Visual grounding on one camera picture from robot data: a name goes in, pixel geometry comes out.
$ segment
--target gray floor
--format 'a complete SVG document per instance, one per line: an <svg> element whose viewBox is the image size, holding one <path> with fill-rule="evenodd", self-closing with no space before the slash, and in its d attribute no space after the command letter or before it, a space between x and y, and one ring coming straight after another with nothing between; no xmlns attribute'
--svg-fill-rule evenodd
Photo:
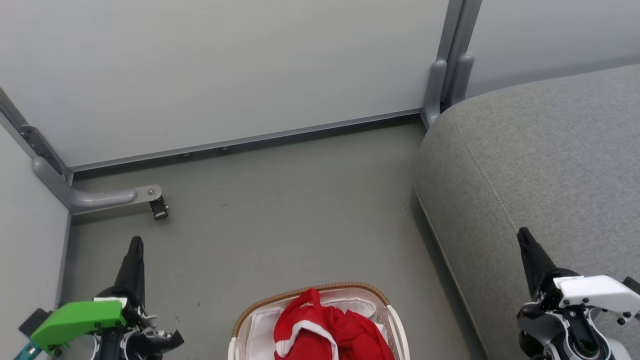
<svg viewBox="0 0 640 360"><path fill-rule="evenodd" d="M412 358L475 357L410 208L423 136L421 124L409 124L76 183L85 190L157 183L171 213L155 222L135 209L74 225L63 301L111 285L129 240L140 235L147 308L186 340L167 360L225 358L232 327L253 302L341 281L368 282L387 295ZM66 358L88 359L89 348L77 342Z"/></svg>

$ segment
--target white stripe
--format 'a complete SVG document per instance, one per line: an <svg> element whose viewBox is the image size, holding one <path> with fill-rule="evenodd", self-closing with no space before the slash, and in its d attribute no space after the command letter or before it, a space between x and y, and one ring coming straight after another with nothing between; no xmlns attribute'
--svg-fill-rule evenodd
<svg viewBox="0 0 640 360"><path fill-rule="evenodd" d="M285 357L291 351L293 344L296 342L296 337L300 333L300 330L305 329L313 332L314 334L318 334L323 338L329 340L331 343L331 354L332 360L338 360L338 344L335 343L333 336L329 334L327 330L324 330L320 325L310 322L309 320L302 320L300 322L296 322L293 325L293 329L291 330L291 338L288 340L280 340L276 343L276 351L280 357Z"/></svg>

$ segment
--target fabric seam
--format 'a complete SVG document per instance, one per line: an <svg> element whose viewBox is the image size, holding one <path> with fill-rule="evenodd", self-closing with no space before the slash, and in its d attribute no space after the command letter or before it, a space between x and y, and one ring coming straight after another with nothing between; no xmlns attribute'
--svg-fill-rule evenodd
<svg viewBox="0 0 640 360"><path fill-rule="evenodd" d="M484 170L480 166L480 163L478 162L478 160L474 156L473 152L471 152L471 149L467 145L467 142L465 141L464 137L462 137L462 134L460 133L460 128L458 127L458 121L456 120L456 113L457 112L458 112L458 109L456 108L454 113L452 114L452 117L451 117L452 121L453 121L453 126L456 129L456 134L458 134L458 137L460 138L460 141L462 142L462 144L465 146L465 149L467 150L467 153L471 157L471 160L473 160L474 164L476 165L476 169L478 169L478 171L480 172L480 177L484 181L485 185L491 191L491 194L493 195L493 199L492 199L493 203L500 209L500 213L501 213L501 215L503 217L503 220L505 220L509 224L509 226L511 226L511 229L513 230L513 233L516 234L518 231L516 230L515 224L511 220L511 217L509 216L509 213L507 212L507 209L504 207L502 201L500 200L500 197L498 196L498 193L495 191L495 188L491 184L491 181L489 181L488 176L485 174Z"/></svg>

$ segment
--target metal frame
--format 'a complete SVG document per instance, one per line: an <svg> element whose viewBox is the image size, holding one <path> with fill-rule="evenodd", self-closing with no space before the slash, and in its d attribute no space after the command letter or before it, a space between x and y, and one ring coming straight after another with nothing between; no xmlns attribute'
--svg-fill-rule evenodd
<svg viewBox="0 0 640 360"><path fill-rule="evenodd" d="M0 88L0 112L4 114L7 120L9 120L9 123L20 133L20 136L27 145L30 146L32 151L28 151L27 153L31 158L41 156L49 162L58 174L65 178L70 175L69 169L67 169L56 152L53 151L53 148L44 136L42 136L42 133L40 133L35 126L29 125L2 88Z"/></svg>
<svg viewBox="0 0 640 360"><path fill-rule="evenodd" d="M367 122L375 122L378 120L385 120L394 117L400 117L403 115L412 115L419 113L425 125L429 127L440 115L440 110L442 108L450 106L451 99L454 99L454 101L457 102L464 98L467 84L467 82L465 81L465 74L470 74L470 66L473 64L473 61L472 59L471 61L469 61L469 57L467 56L465 58L465 61L460 62L460 54L467 50L480 4L481 0L449 0L442 27L442 34L440 36L440 45L438 47L436 61L431 64L429 68L429 77L427 80L427 90L425 93L424 105L419 109L397 111L394 113L375 115L360 119L353 119L318 126L310 126L303 129L281 131L278 133L251 136L248 138L240 138L191 147L183 147L180 149L160 151L152 154L129 156L126 158L100 161L97 163L78 165L70 168L64 167L62 160L57 157L55 152L52 151L51 147L46 142L42 134L38 131L38 129L26 122L24 117L15 108L13 103L11 103L11 101L1 88L0 110L5 113L13 126L19 130L20 135L27 141L28 145L33 150L35 150L29 152L28 149L25 149L27 152L29 152L30 156L32 158L34 156L41 156L45 158L49 162L49 164L55 170L57 170L59 174L65 174L66 176L74 172L93 170L96 168L111 167L114 165L121 165L125 163L151 160L156 158L164 158L180 154L188 154L191 152L209 149L224 149L233 145L258 142L262 140L271 140L275 138L282 138L285 136L300 135L304 133L335 129L338 127L363 124Z"/></svg>
<svg viewBox="0 0 640 360"><path fill-rule="evenodd" d="M429 128L440 112L464 100L474 57L465 54L482 0L450 0L436 62L431 64L420 113Z"/></svg>
<svg viewBox="0 0 640 360"><path fill-rule="evenodd" d="M225 149L235 145L242 145L242 144L253 143L253 142L261 142L264 140L285 138L287 136L314 133L316 131L336 129L338 127L347 127L347 126L353 126L358 124L366 124L370 122L377 122L377 121L392 119L394 117L401 117L405 115L414 115L414 114L419 114L421 111L422 111L422 108L397 111L394 113L375 115L370 117L362 117L359 119L332 122L330 124L303 127L302 129L280 131L278 133L257 135L257 136L251 136L248 138L240 138L240 139L227 140L222 142L206 143L203 145L195 145L195 146L189 146L189 147L181 147L179 149L153 152L151 154L142 154L142 155L129 156L126 158L100 161L98 163L90 163L86 165L78 165L78 166L70 167L69 169L73 172L80 172L80 171L86 171L86 170L95 170L97 168L112 167L115 165L123 165L126 163L133 163L136 161L152 160L157 158L166 158L166 157L175 156L175 155L190 154L192 152L198 152L198 151L204 151L204 150Z"/></svg>
<svg viewBox="0 0 640 360"><path fill-rule="evenodd" d="M56 309L62 306L62 282L65 279L65 265L67 264L67 249L69 247L69 234L71 232L71 218L73 214L67 213L67 227L65 228L65 242L62 245L62 258L60 259L60 272L58 274L58 285L56 287Z"/></svg>
<svg viewBox="0 0 640 360"><path fill-rule="evenodd" d="M456 33L453 36L451 49L447 57L449 68L445 75L440 98L445 109L465 99L471 68L474 63L473 55L467 54L467 50L481 5L482 0L464 0L462 4Z"/></svg>
<svg viewBox="0 0 640 360"><path fill-rule="evenodd" d="M6 117L6 120L1 121L3 127L31 158L33 172L71 215L148 202L156 220L167 216L168 207L164 205L162 188L158 185L97 193L73 189L71 187L73 173L53 151L38 129L29 125L2 88L0 88L0 112Z"/></svg>
<svg viewBox="0 0 640 360"><path fill-rule="evenodd" d="M39 156L33 158L33 172L73 215L141 202L153 202L162 197L162 188L158 185L99 193L82 192L69 186L51 165Z"/></svg>

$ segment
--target white wall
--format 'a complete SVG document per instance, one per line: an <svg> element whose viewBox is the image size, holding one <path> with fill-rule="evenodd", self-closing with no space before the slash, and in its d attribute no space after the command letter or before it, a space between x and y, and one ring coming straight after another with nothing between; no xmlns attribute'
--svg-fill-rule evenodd
<svg viewBox="0 0 640 360"><path fill-rule="evenodd" d="M0 167L0 358L13 359L29 341L18 326L39 307L54 309L68 212L2 126Z"/></svg>
<svg viewBox="0 0 640 360"><path fill-rule="evenodd" d="M483 0L467 98L545 78L640 63L638 0Z"/></svg>
<svg viewBox="0 0 640 360"><path fill-rule="evenodd" d="M6 0L0 86L70 167L422 107L448 0Z"/></svg>

